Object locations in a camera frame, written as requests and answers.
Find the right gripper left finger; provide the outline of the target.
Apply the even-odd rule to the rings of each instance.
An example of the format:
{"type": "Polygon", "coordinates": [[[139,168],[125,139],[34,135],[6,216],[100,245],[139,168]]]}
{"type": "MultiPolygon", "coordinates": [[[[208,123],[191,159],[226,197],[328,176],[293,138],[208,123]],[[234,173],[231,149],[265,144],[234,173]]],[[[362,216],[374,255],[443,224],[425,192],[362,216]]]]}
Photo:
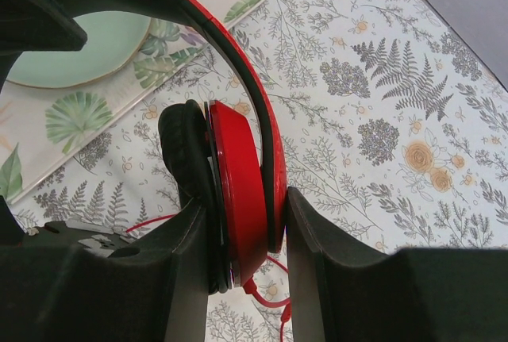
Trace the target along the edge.
{"type": "Polygon", "coordinates": [[[206,211],[196,202],[107,257],[62,226],[28,236],[2,205],[1,338],[202,341],[206,239],[206,211]]]}

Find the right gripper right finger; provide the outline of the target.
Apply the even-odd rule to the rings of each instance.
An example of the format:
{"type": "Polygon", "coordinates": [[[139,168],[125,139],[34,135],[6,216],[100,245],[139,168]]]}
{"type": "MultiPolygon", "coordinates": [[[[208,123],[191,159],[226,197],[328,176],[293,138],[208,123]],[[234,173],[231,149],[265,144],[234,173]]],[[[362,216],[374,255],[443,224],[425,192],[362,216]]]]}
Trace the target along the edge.
{"type": "Polygon", "coordinates": [[[287,196],[287,262],[297,341],[504,341],[504,249],[385,254],[287,196]]]}

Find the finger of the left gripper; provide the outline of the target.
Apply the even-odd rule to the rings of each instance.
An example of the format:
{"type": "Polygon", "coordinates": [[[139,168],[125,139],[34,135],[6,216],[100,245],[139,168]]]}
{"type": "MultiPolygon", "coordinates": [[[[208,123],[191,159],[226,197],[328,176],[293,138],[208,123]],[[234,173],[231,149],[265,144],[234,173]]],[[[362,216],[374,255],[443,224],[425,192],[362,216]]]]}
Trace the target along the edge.
{"type": "Polygon", "coordinates": [[[56,0],[1,0],[1,52],[79,51],[87,34],[56,0]]]}

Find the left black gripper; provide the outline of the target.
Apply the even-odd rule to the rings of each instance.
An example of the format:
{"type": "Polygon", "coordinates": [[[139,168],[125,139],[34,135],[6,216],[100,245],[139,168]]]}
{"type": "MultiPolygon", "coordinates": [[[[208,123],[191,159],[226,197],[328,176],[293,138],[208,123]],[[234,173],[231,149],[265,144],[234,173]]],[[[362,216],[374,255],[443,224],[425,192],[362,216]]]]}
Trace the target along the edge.
{"type": "Polygon", "coordinates": [[[83,221],[50,221],[23,229],[1,196],[2,247],[67,247],[78,245],[97,256],[109,257],[136,239],[125,232],[83,221]]]}

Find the red headphones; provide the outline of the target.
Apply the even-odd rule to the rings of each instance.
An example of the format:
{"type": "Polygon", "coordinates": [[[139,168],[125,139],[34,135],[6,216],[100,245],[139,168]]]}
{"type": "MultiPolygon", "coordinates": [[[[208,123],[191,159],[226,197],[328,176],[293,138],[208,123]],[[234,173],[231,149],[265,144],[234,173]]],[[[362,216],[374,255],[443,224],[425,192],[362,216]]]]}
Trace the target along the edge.
{"type": "Polygon", "coordinates": [[[244,286],[267,254],[281,248],[287,196],[279,126],[244,49],[198,0],[56,1],[71,16],[122,11],[190,26],[222,55],[245,88],[259,143],[246,117],[218,100],[174,104],[159,119],[161,152],[179,196],[206,209],[210,293],[244,286]]]}

